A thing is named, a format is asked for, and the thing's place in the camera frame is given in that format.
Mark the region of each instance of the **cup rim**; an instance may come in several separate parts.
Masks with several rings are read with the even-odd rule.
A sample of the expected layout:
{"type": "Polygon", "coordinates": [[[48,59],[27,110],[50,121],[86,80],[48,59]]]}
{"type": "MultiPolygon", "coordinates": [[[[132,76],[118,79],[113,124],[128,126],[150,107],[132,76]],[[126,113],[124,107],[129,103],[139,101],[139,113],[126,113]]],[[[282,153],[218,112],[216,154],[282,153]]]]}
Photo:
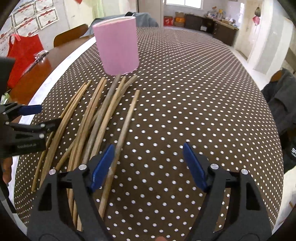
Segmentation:
{"type": "Polygon", "coordinates": [[[107,19],[107,20],[101,21],[99,23],[96,23],[94,26],[103,26],[106,24],[114,24],[114,23],[119,23],[119,22],[130,20],[130,19],[134,19],[134,18],[136,18],[136,17],[123,16],[123,17],[118,17],[118,18],[111,18],[111,19],[107,19]]]}

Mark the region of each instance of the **brown tablecloth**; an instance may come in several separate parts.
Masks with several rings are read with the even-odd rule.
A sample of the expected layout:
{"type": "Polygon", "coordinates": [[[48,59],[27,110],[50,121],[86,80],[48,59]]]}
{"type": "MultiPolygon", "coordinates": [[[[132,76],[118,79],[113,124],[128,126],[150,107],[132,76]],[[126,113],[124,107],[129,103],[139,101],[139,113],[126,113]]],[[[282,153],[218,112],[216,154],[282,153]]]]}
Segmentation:
{"type": "MultiPolygon", "coordinates": [[[[248,169],[273,226],[283,188],[280,141],[263,95],[239,60],[225,44],[201,32],[140,28],[138,43],[139,68],[127,75],[138,79],[122,98],[104,137],[105,143],[117,142],[132,96],[140,89],[106,211],[110,233],[127,241],[186,237],[205,194],[184,163],[185,142],[227,170],[248,169]]],[[[82,83],[93,80],[67,126],[53,166],[75,138],[103,76],[108,79],[106,94],[113,77],[104,73],[94,44],[58,80],[43,102],[43,112],[32,121],[57,118],[82,83]]],[[[35,197],[31,185],[40,154],[21,156],[17,168],[15,204],[25,224],[35,197]]],[[[101,193],[94,194],[97,206],[101,193]]],[[[225,221],[229,196],[226,189],[217,230],[225,221]]]]}

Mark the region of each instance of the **pink cup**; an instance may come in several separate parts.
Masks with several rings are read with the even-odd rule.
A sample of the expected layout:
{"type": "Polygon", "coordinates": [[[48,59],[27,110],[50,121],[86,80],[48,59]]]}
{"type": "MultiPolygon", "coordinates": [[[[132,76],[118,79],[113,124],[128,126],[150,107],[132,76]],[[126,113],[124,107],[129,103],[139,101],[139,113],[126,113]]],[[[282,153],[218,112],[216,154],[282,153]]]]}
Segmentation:
{"type": "Polygon", "coordinates": [[[109,75],[127,74],[139,66],[136,18],[120,17],[93,26],[104,71],[109,75]]]}

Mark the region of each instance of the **silver bolt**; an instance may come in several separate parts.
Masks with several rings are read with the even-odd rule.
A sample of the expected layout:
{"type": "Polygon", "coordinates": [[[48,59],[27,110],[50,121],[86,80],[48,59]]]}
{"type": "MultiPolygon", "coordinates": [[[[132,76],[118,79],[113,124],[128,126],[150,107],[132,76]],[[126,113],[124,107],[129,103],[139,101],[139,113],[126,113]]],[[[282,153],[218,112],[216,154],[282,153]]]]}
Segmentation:
{"type": "Polygon", "coordinates": [[[211,164],[211,168],[214,170],[217,170],[219,168],[219,166],[215,163],[211,164]]]}
{"type": "Polygon", "coordinates": [[[247,175],[249,172],[248,172],[248,170],[247,169],[242,169],[242,174],[244,174],[244,175],[247,175]]]}
{"type": "Polygon", "coordinates": [[[51,170],[49,171],[49,174],[50,174],[50,175],[53,175],[53,174],[55,174],[56,172],[57,172],[56,169],[51,169],[51,170]]]}
{"type": "Polygon", "coordinates": [[[85,164],[81,164],[79,167],[78,167],[78,169],[79,170],[85,170],[87,168],[87,166],[85,165],[85,164]]]}

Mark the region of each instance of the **chair backrest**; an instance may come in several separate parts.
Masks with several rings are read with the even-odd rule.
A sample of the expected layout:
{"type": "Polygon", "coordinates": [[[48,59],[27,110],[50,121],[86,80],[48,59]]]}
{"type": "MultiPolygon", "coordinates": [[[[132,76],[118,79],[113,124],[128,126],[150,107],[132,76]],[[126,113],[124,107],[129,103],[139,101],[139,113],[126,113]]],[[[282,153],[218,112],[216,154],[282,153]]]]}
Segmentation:
{"type": "Polygon", "coordinates": [[[68,42],[75,40],[75,39],[79,39],[81,36],[83,36],[86,33],[88,28],[89,27],[87,24],[83,24],[83,25],[80,25],[76,28],[70,29],[64,33],[57,35],[54,38],[54,47],[68,43],[68,42]]]}

